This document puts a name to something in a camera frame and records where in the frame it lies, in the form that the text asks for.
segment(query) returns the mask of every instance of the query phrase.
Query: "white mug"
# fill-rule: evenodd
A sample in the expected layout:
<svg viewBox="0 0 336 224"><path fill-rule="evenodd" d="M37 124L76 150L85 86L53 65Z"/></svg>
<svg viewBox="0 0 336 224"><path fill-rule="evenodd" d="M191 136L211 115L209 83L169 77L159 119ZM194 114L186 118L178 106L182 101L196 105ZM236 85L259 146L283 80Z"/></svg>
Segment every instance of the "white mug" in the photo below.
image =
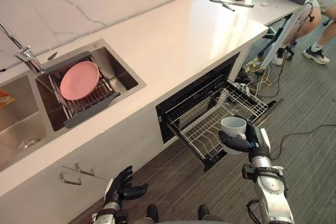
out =
<svg viewBox="0 0 336 224"><path fill-rule="evenodd" d="M245 135L246 121L244 119L236 118L236 117L223 118L220 124L221 124L220 128L228 136L238 137L240 139L246 140L246 135ZM241 153L239 151L228 148L225 145L223 145L223 150L233 155L237 155Z"/></svg>

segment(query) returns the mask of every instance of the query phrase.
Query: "kitchen counter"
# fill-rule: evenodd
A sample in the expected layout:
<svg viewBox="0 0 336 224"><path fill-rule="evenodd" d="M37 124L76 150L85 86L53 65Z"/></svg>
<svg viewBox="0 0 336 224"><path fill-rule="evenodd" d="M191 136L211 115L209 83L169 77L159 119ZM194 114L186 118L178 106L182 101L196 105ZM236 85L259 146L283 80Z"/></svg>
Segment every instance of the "kitchen counter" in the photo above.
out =
<svg viewBox="0 0 336 224"><path fill-rule="evenodd" d="M44 63L56 51L61 56L103 38L146 87L0 172L0 196L136 111L159 104L266 31L262 24L208 0L177 0L38 56ZM26 70L24 64L14 66L0 73L0 83Z"/></svg>

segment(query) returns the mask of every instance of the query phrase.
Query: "sink drain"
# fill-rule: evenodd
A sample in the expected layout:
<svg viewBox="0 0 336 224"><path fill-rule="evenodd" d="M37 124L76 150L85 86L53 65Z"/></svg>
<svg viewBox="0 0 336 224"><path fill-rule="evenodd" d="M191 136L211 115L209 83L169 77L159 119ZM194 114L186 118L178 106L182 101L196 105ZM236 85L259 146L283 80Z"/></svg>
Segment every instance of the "sink drain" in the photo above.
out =
<svg viewBox="0 0 336 224"><path fill-rule="evenodd" d="M24 150L28 149L29 147L31 147L32 145L40 142L41 139L39 137L36 136L32 136L30 138L27 138L26 140L24 140L19 149L17 150L18 153L23 152Z"/></svg>

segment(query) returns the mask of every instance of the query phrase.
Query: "double sink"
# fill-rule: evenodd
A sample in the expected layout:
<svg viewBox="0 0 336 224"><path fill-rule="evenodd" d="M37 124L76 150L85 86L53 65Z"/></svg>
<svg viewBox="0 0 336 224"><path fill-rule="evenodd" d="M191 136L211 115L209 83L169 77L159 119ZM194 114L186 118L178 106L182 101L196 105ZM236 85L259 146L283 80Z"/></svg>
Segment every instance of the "double sink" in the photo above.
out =
<svg viewBox="0 0 336 224"><path fill-rule="evenodd" d="M69 68L76 63L72 59L84 52L91 54L108 84L114 92L120 93L113 100L107 99L108 103L98 101L106 104L95 105L100 107L96 113L145 87L140 77L103 39L47 62L44 67L53 73L59 66ZM0 108L0 171L70 130L65 127L69 120L50 82L52 72L37 76L29 71L0 84L0 89L15 98L14 102Z"/></svg>

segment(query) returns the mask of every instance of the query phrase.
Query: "desk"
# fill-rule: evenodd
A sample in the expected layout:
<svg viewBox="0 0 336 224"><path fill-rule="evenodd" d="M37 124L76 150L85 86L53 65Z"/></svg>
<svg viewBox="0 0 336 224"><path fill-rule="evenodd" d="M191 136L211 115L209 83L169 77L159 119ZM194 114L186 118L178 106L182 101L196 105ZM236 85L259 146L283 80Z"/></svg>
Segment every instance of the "desk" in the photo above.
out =
<svg viewBox="0 0 336 224"><path fill-rule="evenodd" d="M252 0L244 0L244 1L235 1L235 0L221 0L223 2L237 2L241 4L253 4ZM269 6L263 7L260 3L256 3L253 8L250 7L241 7L236 5L230 5L235 12L245 15L250 19L258 21L265 26L269 26L275 21L278 21L288 14L292 14L291 18L288 20L283 32L280 34L279 38L276 42L274 42L270 52L265 57L263 63L261 64L261 68L266 68L268 64L271 62L272 57L276 54L282 42L285 40L294 24L300 17L301 13L305 5L299 5L289 0L265 0L270 3Z"/></svg>

